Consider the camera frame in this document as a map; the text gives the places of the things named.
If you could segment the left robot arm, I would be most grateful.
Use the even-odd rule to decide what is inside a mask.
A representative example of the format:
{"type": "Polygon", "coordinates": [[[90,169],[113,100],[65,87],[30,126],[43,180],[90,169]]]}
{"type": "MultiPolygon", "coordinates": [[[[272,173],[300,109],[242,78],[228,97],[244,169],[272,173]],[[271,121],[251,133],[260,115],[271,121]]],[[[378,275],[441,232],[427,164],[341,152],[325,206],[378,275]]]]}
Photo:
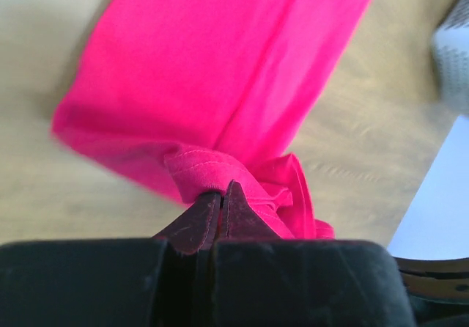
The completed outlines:
{"type": "Polygon", "coordinates": [[[1,247],[3,326],[466,326],[468,260],[282,240],[239,183],[151,238],[1,247]]]}

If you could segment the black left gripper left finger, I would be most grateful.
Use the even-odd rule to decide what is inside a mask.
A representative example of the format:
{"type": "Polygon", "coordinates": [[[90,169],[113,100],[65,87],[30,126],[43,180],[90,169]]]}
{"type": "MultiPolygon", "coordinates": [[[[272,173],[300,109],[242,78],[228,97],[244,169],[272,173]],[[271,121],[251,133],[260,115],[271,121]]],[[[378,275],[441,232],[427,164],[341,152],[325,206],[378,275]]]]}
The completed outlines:
{"type": "Polygon", "coordinates": [[[222,198],[202,194],[151,238],[1,246],[3,326],[203,326],[222,198]]]}

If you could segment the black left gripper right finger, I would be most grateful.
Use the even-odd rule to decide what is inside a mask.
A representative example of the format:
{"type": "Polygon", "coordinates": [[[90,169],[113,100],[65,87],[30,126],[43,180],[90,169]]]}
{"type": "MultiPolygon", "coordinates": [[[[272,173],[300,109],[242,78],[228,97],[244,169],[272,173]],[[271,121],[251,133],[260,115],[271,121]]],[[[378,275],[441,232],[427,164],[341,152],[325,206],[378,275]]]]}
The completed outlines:
{"type": "Polygon", "coordinates": [[[395,259],[363,240],[241,238],[239,183],[213,248],[215,326],[414,326],[395,259]]]}

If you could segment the pink t shirt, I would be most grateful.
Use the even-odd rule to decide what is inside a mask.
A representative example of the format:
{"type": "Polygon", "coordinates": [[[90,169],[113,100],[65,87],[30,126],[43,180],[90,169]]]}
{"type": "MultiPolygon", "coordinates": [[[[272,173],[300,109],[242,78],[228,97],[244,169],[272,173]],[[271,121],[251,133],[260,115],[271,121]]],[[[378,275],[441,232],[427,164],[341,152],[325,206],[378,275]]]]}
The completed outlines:
{"type": "Polygon", "coordinates": [[[111,0],[51,130],[176,202],[241,184],[280,237],[327,239],[287,153],[370,0],[111,0]]]}

